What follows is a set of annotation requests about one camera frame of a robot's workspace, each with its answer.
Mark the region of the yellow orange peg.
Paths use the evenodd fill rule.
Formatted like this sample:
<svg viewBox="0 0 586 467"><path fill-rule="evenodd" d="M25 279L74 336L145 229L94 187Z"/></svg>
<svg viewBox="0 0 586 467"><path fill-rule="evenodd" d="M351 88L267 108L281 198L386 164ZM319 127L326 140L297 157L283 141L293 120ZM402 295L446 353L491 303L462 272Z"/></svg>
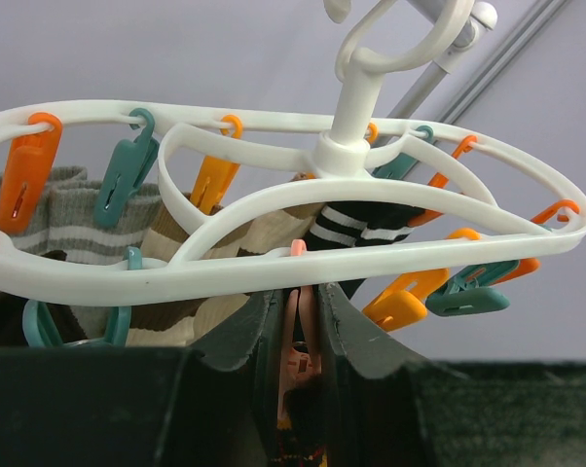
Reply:
<svg viewBox="0 0 586 467"><path fill-rule="evenodd" d="M228 191L239 164L205 156L190 194L190 202L203 214L209 215Z"/></svg>

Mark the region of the red black argyle sock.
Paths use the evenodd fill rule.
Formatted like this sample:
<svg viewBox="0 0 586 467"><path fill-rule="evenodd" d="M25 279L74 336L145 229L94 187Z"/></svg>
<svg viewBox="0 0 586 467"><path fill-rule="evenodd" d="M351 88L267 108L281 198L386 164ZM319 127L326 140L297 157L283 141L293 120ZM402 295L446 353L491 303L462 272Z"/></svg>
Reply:
<svg viewBox="0 0 586 467"><path fill-rule="evenodd" d="M277 422L275 454L268 466L327 466L321 377L311 377L283 395L284 419Z"/></svg>

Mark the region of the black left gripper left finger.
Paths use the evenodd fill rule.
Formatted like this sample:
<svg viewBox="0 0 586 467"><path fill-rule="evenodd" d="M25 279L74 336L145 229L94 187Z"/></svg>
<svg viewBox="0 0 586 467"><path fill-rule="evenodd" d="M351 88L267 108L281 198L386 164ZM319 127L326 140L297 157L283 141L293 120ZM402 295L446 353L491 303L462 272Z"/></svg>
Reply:
<svg viewBox="0 0 586 467"><path fill-rule="evenodd" d="M264 466L284 298L187 347L0 348L0 466Z"/></svg>

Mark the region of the pink clothes peg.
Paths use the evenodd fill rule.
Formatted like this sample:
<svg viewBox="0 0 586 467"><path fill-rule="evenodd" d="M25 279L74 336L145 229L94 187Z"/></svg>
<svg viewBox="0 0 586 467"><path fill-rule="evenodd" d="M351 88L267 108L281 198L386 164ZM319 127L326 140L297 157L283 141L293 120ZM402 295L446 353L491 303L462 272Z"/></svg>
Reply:
<svg viewBox="0 0 586 467"><path fill-rule="evenodd" d="M285 419L284 396L321 373L317 303L311 285L291 291L283 314L277 419Z"/></svg>

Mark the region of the teal peg being squeezed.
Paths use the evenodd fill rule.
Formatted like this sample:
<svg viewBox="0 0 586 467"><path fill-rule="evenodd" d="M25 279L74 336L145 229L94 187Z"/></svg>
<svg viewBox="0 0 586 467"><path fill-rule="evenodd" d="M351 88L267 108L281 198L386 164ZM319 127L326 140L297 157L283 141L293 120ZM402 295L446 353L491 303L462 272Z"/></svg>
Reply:
<svg viewBox="0 0 586 467"><path fill-rule="evenodd" d="M68 305L28 299L21 308L19 326L30 347L125 346L131 314L130 305L113 307L102 335L90 338Z"/></svg>

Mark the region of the white oval peg hanger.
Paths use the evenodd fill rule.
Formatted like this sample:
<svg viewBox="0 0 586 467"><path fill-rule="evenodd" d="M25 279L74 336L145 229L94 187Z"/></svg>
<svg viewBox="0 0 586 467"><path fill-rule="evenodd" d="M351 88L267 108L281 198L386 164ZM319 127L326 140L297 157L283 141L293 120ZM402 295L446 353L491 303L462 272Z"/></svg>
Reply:
<svg viewBox="0 0 586 467"><path fill-rule="evenodd" d="M363 48L381 1L336 58L331 115L128 100L68 100L0 112L0 292L40 303L132 306L557 255L586 235L586 196L545 162L441 123L373 117L384 78L445 67L496 21L480 1L444 1L410 50ZM18 247L49 188L62 132L127 124L91 214L121 227L151 168L182 236L169 253L100 265Z"/></svg>

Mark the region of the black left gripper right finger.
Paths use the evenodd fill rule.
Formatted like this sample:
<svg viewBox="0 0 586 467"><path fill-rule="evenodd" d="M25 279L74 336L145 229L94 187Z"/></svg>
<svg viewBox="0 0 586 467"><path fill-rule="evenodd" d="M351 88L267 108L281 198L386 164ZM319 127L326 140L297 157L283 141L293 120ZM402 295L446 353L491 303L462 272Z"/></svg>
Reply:
<svg viewBox="0 0 586 467"><path fill-rule="evenodd" d="M450 362L317 289L333 466L586 466L586 361Z"/></svg>

